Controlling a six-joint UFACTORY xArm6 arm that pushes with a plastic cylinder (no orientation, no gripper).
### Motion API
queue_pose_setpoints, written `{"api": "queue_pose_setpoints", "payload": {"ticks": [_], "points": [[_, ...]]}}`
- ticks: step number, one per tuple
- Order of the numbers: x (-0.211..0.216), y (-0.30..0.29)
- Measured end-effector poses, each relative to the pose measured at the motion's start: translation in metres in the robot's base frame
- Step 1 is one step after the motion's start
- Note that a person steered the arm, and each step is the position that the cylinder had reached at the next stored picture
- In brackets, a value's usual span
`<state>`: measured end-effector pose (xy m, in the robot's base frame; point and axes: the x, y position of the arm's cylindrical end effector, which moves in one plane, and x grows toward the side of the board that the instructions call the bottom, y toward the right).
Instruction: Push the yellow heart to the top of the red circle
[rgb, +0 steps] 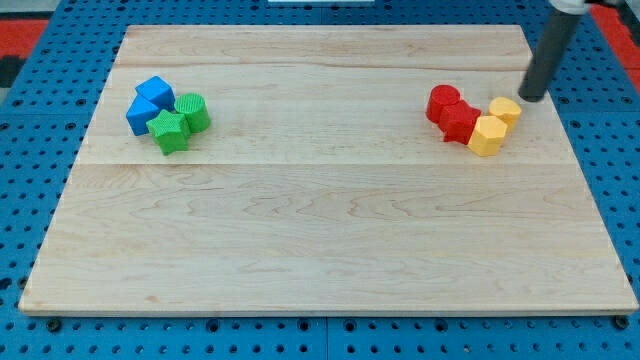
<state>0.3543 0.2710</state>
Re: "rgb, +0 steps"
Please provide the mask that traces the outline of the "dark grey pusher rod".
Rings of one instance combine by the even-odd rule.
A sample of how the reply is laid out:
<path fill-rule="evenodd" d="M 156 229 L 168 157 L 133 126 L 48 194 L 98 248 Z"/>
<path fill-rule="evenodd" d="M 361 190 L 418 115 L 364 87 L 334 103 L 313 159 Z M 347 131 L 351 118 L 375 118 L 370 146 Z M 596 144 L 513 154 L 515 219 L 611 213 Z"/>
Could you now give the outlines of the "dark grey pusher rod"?
<path fill-rule="evenodd" d="M 581 15 L 552 9 L 518 89 L 521 99 L 540 102 L 544 98 L 580 20 Z"/>

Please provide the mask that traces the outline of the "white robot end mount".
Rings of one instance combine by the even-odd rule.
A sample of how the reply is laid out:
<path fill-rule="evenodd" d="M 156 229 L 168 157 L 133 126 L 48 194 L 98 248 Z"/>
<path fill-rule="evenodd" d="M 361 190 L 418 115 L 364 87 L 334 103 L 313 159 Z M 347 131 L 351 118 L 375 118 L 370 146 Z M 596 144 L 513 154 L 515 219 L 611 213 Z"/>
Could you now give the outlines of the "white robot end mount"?
<path fill-rule="evenodd" d="M 549 3 L 554 9 L 569 15 L 584 15 L 591 8 L 586 0 L 549 0 Z"/>

